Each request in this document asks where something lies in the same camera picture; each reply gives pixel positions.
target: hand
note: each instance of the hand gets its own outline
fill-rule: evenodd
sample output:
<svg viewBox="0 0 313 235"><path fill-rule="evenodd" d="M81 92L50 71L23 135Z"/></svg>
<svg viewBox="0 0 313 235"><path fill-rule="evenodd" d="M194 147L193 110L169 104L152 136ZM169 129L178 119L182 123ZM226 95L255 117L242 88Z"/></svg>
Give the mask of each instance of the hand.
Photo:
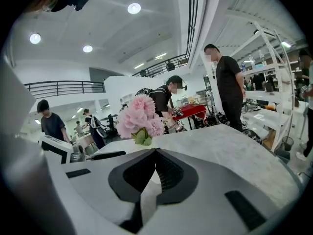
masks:
<svg viewBox="0 0 313 235"><path fill-rule="evenodd" d="M246 97L246 91L244 89L241 89L241 92L243 93L243 96Z"/></svg>

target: white shirt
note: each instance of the white shirt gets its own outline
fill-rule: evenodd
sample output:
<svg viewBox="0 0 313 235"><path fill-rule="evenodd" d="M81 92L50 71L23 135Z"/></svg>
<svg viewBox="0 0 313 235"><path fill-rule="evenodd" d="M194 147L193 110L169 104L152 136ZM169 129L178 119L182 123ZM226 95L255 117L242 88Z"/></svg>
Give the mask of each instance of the white shirt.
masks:
<svg viewBox="0 0 313 235"><path fill-rule="evenodd" d="M313 84L313 60L310 62L310 67L309 67L309 88L311 88L311 84ZM313 110L313 96L309 97L309 108Z"/></svg>

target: pink flower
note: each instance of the pink flower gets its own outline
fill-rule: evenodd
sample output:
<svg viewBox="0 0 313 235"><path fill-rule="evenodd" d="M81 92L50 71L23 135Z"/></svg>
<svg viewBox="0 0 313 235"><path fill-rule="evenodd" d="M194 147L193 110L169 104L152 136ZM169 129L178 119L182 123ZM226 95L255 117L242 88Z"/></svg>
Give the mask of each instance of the pink flower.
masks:
<svg viewBox="0 0 313 235"><path fill-rule="evenodd" d="M157 115L157 117L150 119L149 122L151 123L152 128L146 130L151 137L163 135L165 128L162 117L160 118Z"/></svg>
<svg viewBox="0 0 313 235"><path fill-rule="evenodd" d="M134 108L136 110L143 109L148 119L152 118L156 112L154 101L147 95L135 96L134 100L130 104L130 108Z"/></svg>
<svg viewBox="0 0 313 235"><path fill-rule="evenodd" d="M143 109L125 108L120 112L117 120L119 123L116 128L121 138L131 138L132 133L138 132L143 127L147 130L152 128Z"/></svg>

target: shelf rack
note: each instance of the shelf rack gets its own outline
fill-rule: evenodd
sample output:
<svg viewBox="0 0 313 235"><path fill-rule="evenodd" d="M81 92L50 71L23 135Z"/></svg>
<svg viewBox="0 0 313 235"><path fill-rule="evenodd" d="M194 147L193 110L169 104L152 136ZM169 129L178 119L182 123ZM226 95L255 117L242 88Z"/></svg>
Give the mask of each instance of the shelf rack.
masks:
<svg viewBox="0 0 313 235"><path fill-rule="evenodd" d="M292 75L291 75L291 64L289 62L287 53L285 49L283 48L282 41L279 35L277 34L276 30L270 31L267 29L263 29L258 24L258 22L254 22L254 25L258 29L258 32L255 35L253 35L251 38L249 38L247 41L245 41L239 48L237 48L233 53L231 53L230 56L232 57L240 53L241 50L249 46L251 43L253 43L253 41L255 41L256 39L260 37L263 38L265 42L265 46L262 46L260 48L266 47L268 49L273 63L263 66L261 68L247 70L243 72L243 75L247 76L247 75L258 74L258 73L265 72L265 71L273 71L276 73L279 91L272 92L272 93L267 93L265 91L249 91L249 92L247 91L246 97L255 99L255 100L263 100L263 101L269 101L269 102L274 102L274 103L279 103L279 104L282 104L285 100L288 100L291 98L291 102L292 102L291 113L290 115L286 115L283 113L283 107L278 107L277 112L266 110L266 109L261 109L259 111L247 112L245 114L242 114L242 117L244 119L248 119L251 122L255 122L261 126L267 126L275 130L276 134L275 134L273 145L271 147L272 150L275 150L275 148L277 147L277 145L280 143L281 139L285 135L285 132L287 131L289 134L290 128L291 128L292 114L293 114L293 108L294 108L294 103L293 103L294 102L294 84L293 84ZM274 39L275 42L277 41L279 42L279 46L281 47L281 50L283 51L283 55L286 60L285 63L283 62L282 58L279 56L277 50L270 43L269 38L271 38L271 40ZM292 91L290 93L283 92L280 69L286 69L287 73L289 74L291 87L292 87Z"/></svg>

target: dark hair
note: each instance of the dark hair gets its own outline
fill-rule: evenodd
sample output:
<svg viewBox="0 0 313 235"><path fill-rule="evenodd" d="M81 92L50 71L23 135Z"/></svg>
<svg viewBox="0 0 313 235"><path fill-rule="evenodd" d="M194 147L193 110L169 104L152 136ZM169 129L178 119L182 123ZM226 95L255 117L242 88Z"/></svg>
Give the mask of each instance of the dark hair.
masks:
<svg viewBox="0 0 313 235"><path fill-rule="evenodd" d="M217 49L217 47L213 44L208 44L206 47L204 47L204 52L206 51L206 49L216 49L218 52L220 52L219 49Z"/></svg>
<svg viewBox="0 0 313 235"><path fill-rule="evenodd" d="M83 115L85 115L85 113L89 113L89 109L84 109Z"/></svg>
<svg viewBox="0 0 313 235"><path fill-rule="evenodd" d="M299 57L302 57L302 56L309 56L309 57L311 57L311 55L309 55L309 54L307 53L307 51L304 50L304 49L301 49L301 50L299 51Z"/></svg>
<svg viewBox="0 0 313 235"><path fill-rule="evenodd" d="M170 85L170 83L173 83L173 84L181 84L182 85L182 78L180 76L177 76L177 75L174 75L174 76L171 76L167 82L166 82L166 85Z"/></svg>
<svg viewBox="0 0 313 235"><path fill-rule="evenodd" d="M49 110L49 104L48 101L43 99L37 104L37 112L43 112L45 110Z"/></svg>

